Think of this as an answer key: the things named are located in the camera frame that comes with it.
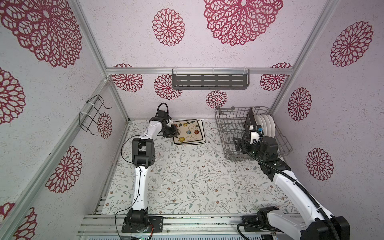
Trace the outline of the black square plate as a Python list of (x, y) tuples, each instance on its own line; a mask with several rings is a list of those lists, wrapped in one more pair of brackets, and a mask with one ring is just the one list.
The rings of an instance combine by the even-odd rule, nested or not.
[(179, 138), (173, 138), (174, 143), (206, 140), (202, 120), (176, 121), (173, 124), (177, 125), (178, 132), (180, 133)]
[[(249, 107), (246, 120), (244, 123), (244, 128), (246, 132), (249, 130), (258, 130), (252, 107)], [(256, 132), (248, 133), (247, 138), (250, 140), (251, 143), (253, 143), (253, 141), (256, 140), (255, 134)]]

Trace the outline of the white round plate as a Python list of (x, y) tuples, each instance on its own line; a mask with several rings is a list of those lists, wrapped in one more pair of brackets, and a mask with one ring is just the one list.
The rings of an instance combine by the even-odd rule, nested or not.
[(262, 118), (259, 115), (254, 115), (256, 123), (258, 126), (260, 126), (260, 129), (262, 129), (262, 132), (264, 132), (264, 123)]
[(272, 125), (269, 121), (269, 118), (267, 117), (267, 115), (263, 115), (263, 118), (264, 118), (266, 125), (267, 125), (267, 135), (268, 135), (268, 137), (272, 137), (273, 131), (272, 131)]
[(269, 129), (268, 129), (268, 126), (267, 126), (267, 122), (265, 121), (265, 118), (263, 115), (259, 115), (259, 117), (261, 118), (261, 121), (262, 121), (262, 124), (263, 124), (263, 131), (264, 131), (264, 136), (267, 136), (269, 137)]
[(275, 121), (272, 118), (271, 115), (267, 115), (267, 118), (269, 119), (270, 125), (271, 125), (271, 137), (274, 138), (276, 136), (276, 125)]

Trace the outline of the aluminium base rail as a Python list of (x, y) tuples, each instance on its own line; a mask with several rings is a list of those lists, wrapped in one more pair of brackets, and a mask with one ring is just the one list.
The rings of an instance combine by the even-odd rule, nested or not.
[[(102, 198), (94, 215), (86, 215), (79, 227), (77, 236), (116, 236), (121, 232), (128, 207), (133, 199), (126, 197)], [(270, 220), (288, 219), (296, 227), (309, 226), (316, 219), (322, 220), (322, 210), (331, 213), (320, 204), (300, 202), (294, 206), (284, 194), (273, 189), (272, 192), (260, 193), (249, 198), (232, 197), (229, 194), (217, 196), (187, 194), (184, 197), (165, 199), (164, 196), (151, 197), (149, 216), (155, 232), (159, 234), (228, 234), (236, 230), (240, 223), (250, 224), (252, 217), (267, 207), (277, 207), (270, 211)]]

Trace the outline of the floral table mat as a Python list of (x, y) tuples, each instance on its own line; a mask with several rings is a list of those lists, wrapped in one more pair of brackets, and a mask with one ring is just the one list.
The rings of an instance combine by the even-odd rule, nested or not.
[(225, 158), (215, 121), (203, 125), (203, 145), (178, 146), (155, 137), (156, 162), (147, 190), (150, 214), (254, 214), (269, 206), (297, 212), (257, 162)]

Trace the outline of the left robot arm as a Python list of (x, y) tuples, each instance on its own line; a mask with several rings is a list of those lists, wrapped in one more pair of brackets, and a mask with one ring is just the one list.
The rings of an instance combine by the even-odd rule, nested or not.
[(154, 231), (149, 218), (148, 177), (156, 161), (154, 137), (158, 134), (162, 134), (164, 138), (177, 135), (177, 129), (168, 110), (157, 110), (156, 115), (150, 119), (146, 131), (129, 138), (132, 141), (132, 157), (125, 161), (135, 167), (135, 188), (133, 202), (126, 209), (127, 215), (123, 221), (122, 233), (143, 233), (148, 229)]

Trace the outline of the grey wall shelf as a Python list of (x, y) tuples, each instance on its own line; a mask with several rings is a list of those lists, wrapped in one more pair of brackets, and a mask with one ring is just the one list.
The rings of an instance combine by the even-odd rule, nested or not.
[(172, 69), (174, 90), (246, 90), (250, 85), (248, 70), (241, 74), (185, 74)]

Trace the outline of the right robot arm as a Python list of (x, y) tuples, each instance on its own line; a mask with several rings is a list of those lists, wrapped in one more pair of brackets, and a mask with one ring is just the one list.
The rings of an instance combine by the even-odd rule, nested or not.
[(237, 227), (245, 231), (284, 233), (294, 240), (348, 240), (350, 224), (324, 208), (297, 180), (291, 168), (278, 158), (277, 140), (260, 137), (248, 141), (246, 136), (233, 139), (236, 151), (259, 163), (262, 172), (279, 187), (299, 211), (302, 220), (287, 216), (278, 207), (266, 207), (256, 216), (243, 217)]

